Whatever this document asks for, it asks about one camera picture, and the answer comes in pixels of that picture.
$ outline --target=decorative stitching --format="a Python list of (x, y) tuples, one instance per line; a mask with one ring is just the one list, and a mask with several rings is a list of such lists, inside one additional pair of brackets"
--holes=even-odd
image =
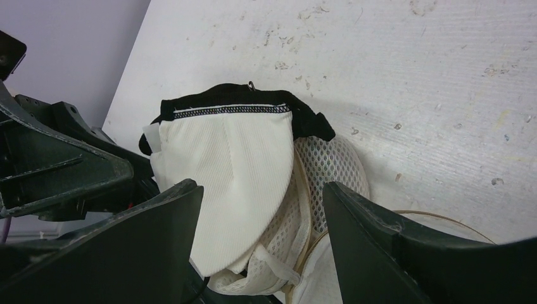
[(174, 113), (174, 119), (223, 113), (285, 113), (291, 111), (286, 104), (281, 106), (223, 106), (221, 108), (196, 109)]

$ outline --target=white wooden surface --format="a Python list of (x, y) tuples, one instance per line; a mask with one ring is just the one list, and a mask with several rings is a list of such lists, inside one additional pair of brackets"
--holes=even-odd
[(161, 99), (289, 90), (356, 145), (376, 203), (502, 243), (537, 235), (536, 68), (532, 0), (152, 0), (104, 130), (138, 151)]

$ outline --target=purple cable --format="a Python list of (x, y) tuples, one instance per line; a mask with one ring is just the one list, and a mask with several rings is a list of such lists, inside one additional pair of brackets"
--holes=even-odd
[(5, 244), (8, 240), (9, 228), (11, 227), (11, 217), (6, 218), (4, 222), (4, 230), (2, 231), (2, 240), (0, 244)]

